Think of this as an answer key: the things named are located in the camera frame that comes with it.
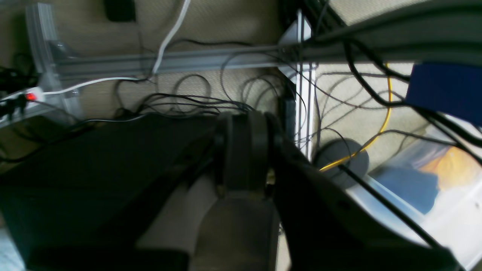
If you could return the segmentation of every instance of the yellow cable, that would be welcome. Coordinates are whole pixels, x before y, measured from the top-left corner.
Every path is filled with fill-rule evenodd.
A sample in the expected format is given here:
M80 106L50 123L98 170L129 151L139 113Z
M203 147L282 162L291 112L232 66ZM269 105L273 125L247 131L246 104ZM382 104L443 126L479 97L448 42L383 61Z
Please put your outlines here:
M393 96L393 94L392 94L392 82L391 82L391 78L390 78L390 76L389 76L389 77L388 77L388 100L389 100L389 101L392 101L392 96ZM386 128L387 125L388 125L388 121L390 120L390 116L391 116L391 108L389 107L389 108L387 109L387 115L386 115L386 117L385 117L385 121L383 122L383 125L382 125L382 127L380 128L379 133L385 131L385 128ZM364 148L362 148L361 150L353 153L353 154L350 155L350 156L344 157L344 158L342 158L342 159L340 159L340 160L338 160L338 161L335 161L335 162L333 162L333 163L331 163L331 164L328 164L328 165L324 166L322 169L320 169L320 171L324 172L324 171L330 170L330 169L332 169L332 168L334 168L334 167L336 167L336 166L339 166L341 163L345 162L346 160L348 160L348 159L350 159L350 158L352 158L352 157L355 157L355 156L356 156L357 154L359 154L360 152L365 151L366 149L368 149L371 145L373 145L373 144L375 143L375 141L376 141L377 139L378 139L378 137L375 137L375 138L372 139L370 142L368 142L368 144L367 144Z

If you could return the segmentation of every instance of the red light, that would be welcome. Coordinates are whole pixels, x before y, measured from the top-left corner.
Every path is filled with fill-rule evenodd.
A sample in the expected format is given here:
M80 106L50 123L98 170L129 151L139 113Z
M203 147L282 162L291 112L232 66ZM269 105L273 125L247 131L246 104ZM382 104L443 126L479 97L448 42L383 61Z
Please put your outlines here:
M26 96L27 96L27 100L29 100L29 101L37 100L37 96L35 96L35 94L33 94L33 93L27 93Z

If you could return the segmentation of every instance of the black round base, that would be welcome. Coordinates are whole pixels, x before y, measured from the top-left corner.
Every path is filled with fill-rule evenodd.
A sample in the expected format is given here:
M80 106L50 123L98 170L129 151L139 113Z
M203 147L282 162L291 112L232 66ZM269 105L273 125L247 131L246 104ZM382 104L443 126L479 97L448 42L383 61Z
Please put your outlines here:
M360 144L351 139L345 139L345 141L342 139L330 141L316 153L315 158L313 159L313 165L318 168L323 168L328 164L358 151L361 147ZM363 177L368 173L369 163L370 159L368 153L364 151L344 162L344 165L356 175ZM352 180L345 172L339 170L338 167L323 172L323 175L342 189L350 188L356 184L354 180Z

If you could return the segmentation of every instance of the white cable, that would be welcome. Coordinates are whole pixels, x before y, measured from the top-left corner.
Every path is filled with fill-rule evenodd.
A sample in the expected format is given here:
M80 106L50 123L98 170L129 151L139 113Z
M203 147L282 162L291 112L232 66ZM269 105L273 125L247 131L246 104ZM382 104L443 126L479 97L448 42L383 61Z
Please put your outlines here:
M154 64L154 67L152 68L152 75L156 74L157 70L161 66L162 57L164 56L164 51L166 50L167 45L171 42L171 39L174 37L176 32L181 27L181 24L184 21L184 18L186 17L187 8L189 7L189 4L191 4L191 0L184 0L184 3L182 5L182 9L181 9L181 13L179 14L179 17L177 18L176 23L174 24L171 31L169 31L169 33L167 34L164 41L161 43L161 46L159 47L159 53L158 53L158 56L157 56L156 63Z
M181 24L182 24L182 22L184 21L184 18L186 17L187 8L189 7L190 4L191 4L191 0L184 0L183 6L182 6L182 9L181 9L181 13L179 14L179 17L177 18L176 23L174 24L174 26L173 26L173 28L171 29L171 31L169 31L169 33L167 34L166 38L162 41L161 46L159 47L159 53L158 53L158 55L157 55L156 62L155 62L154 67L153 67L153 69L152 69L152 74L151 74L151 76L154 76L154 74L157 73L157 70L158 70L159 67L161 66L162 57L164 56L164 51L166 50L167 45L171 42L171 39L174 37L174 35L176 34L176 32L177 32L177 31L179 30L179 28L181 27ZM91 84L96 84L96 83L100 83L100 82L104 82L104 81L110 81L110 80L140 81L140 80L143 80L143 79L135 78L135 77L109 77L109 78L101 78L101 79L96 79L96 80L92 80L92 81L83 82L83 83L80 83L80 84L77 84L77 85L73 85L73 86L68 87L68 88L66 88L66 89L63 89L63 90L52 91L52 92L45 92L44 94L45 94L45 95L62 94L62 93L66 93L66 92L69 92L69 91L76 90L76 89L81 88L81 87L84 87L84 86L88 86L88 85L91 85Z

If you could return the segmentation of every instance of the metal frame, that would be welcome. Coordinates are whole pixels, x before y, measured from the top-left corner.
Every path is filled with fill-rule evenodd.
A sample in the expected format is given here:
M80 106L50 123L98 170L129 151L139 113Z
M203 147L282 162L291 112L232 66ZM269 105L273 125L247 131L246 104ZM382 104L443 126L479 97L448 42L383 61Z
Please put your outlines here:
M342 41L354 38L385 61L482 65L482 36L478 35L482 25L480 9L481 0L427 1L313 38L310 38L309 23L300 12L278 45L167 52L159 73L213 70L223 65L225 68L281 67L289 78L296 74L293 77L296 90L307 107L308 113L304 115L304 105L297 97L295 130L296 139L301 139L313 131L315 89L311 80L315 79L315 72L303 71L312 68L309 63L345 63ZM141 63L153 63L156 58L155 55L75 57L58 39L49 4L29 6L27 25L37 69L42 73L40 84L45 91L60 90L67 81L142 74ZM358 54L357 60L366 58ZM62 95L61 100L68 111L82 115L75 91ZM311 144L303 147L309 159L311 151Z

